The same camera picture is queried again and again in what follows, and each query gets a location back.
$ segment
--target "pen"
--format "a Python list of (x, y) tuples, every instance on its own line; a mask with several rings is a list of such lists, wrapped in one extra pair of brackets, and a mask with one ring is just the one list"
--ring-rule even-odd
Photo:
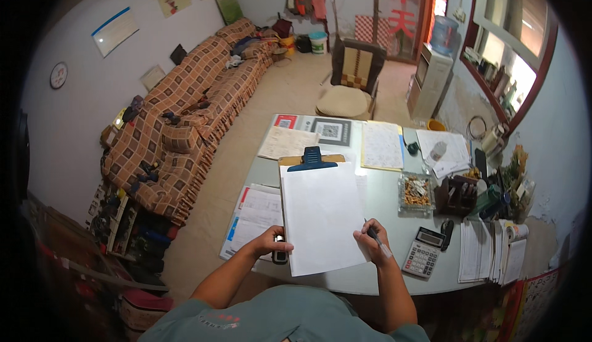
[(368, 235), (370, 236), (370, 238), (374, 239), (376, 241), (376, 243), (378, 243), (378, 246), (380, 247), (380, 249), (382, 250), (382, 253), (384, 253), (384, 256), (386, 256), (387, 258), (391, 258), (393, 256), (393, 253), (391, 252), (391, 250), (387, 247), (386, 244), (384, 244), (380, 238), (378, 238), (378, 234), (376, 234), (376, 231), (374, 231), (373, 227), (369, 227), (368, 231), (367, 231)]

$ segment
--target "green shirt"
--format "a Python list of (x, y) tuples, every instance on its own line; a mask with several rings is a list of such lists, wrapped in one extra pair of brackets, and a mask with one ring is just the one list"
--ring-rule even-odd
[(429, 342), (407, 324), (388, 334), (375, 331), (331, 292), (305, 286), (270, 288), (251, 301), (212, 309), (190, 299), (169, 311), (140, 338), (149, 341), (389, 341)]

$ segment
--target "chair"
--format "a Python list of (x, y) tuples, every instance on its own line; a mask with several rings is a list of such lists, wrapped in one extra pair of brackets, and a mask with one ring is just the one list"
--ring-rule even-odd
[(317, 103), (317, 115), (373, 119), (378, 75), (386, 56), (386, 50), (378, 44), (352, 39), (336, 41), (331, 77), (334, 86)]

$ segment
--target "calculator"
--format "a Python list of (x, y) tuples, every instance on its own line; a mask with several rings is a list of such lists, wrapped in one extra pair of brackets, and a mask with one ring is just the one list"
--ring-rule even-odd
[(444, 234), (419, 227), (401, 270), (423, 278), (429, 278), (440, 255), (444, 239), (446, 239)]

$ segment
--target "glass ashtray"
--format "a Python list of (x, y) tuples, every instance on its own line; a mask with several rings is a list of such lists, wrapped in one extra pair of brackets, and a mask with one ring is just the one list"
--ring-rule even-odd
[(401, 172), (399, 177), (399, 213), (430, 215), (435, 208), (432, 177), (406, 171)]

